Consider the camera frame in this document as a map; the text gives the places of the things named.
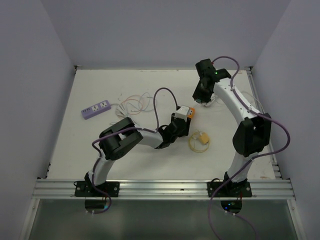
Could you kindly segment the orange power strip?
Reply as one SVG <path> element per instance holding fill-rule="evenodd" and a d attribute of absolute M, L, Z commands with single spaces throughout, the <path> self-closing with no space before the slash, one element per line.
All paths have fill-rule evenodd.
<path fill-rule="evenodd" d="M 192 119 L 195 115 L 196 111 L 193 107 L 190 107 L 189 110 L 188 110 L 188 113 L 187 113 L 187 117 Z"/>

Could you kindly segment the yellow charger plug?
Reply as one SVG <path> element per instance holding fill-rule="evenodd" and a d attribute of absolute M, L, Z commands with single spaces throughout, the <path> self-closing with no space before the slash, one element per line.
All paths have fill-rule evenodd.
<path fill-rule="evenodd" d="M 199 135 L 198 140 L 201 144 L 206 145 L 210 142 L 210 138 L 207 133 L 203 132 Z"/>

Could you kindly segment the purple power strip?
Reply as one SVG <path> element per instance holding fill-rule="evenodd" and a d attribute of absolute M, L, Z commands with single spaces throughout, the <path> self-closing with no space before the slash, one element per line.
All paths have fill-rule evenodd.
<path fill-rule="evenodd" d="M 90 107 L 87 107 L 81 111 L 81 115 L 85 120 L 95 117 L 101 113 L 104 113 L 112 108 L 108 100 L 101 101 Z"/>

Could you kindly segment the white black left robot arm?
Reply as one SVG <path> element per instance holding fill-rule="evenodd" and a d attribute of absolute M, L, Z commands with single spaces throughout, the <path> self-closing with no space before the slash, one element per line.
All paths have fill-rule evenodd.
<path fill-rule="evenodd" d="M 158 130 L 150 130 L 136 127 L 131 118 L 125 117 L 101 132 L 99 138 L 92 143 L 93 148 L 96 148 L 98 143 L 98 158 L 92 170 L 84 177 L 87 192 L 95 197 L 101 195 L 114 162 L 124 157 L 136 145 L 159 150 L 169 147 L 178 138 L 186 137 L 191 120 L 190 116 L 178 117 L 173 113 L 170 124 L 162 125 Z"/>

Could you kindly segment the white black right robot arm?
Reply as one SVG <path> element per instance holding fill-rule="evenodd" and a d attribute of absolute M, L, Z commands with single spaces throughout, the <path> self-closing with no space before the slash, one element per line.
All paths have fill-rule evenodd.
<path fill-rule="evenodd" d="M 232 138 L 235 155 L 225 172 L 223 192 L 235 196 L 247 181 L 253 158 L 270 142 L 270 115 L 261 114 L 252 106 L 233 83 L 234 76 L 226 69 L 216 69 L 207 58 L 195 64 L 199 82 L 192 98 L 199 104 L 207 104 L 212 95 L 219 97 L 232 113 L 237 129 Z"/>

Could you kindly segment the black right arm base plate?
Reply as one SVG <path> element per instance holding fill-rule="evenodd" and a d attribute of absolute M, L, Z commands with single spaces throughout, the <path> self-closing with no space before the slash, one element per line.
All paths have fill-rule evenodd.
<path fill-rule="evenodd" d="M 223 181 L 208 181 L 206 183 L 208 196 L 211 198 L 213 193 L 223 184 Z M 229 182 L 214 194 L 214 198 L 250 198 L 252 197 L 251 185 L 247 180 L 242 182 Z"/>

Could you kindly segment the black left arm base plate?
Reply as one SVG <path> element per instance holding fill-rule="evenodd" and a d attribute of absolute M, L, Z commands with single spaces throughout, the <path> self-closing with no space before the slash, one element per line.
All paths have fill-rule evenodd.
<path fill-rule="evenodd" d="M 73 185 L 75 186 L 75 197 L 106 197 L 108 194 L 110 197 L 116 198 L 120 191 L 120 182 L 118 181 L 106 181 L 95 188 L 84 180 L 75 181 Z"/>

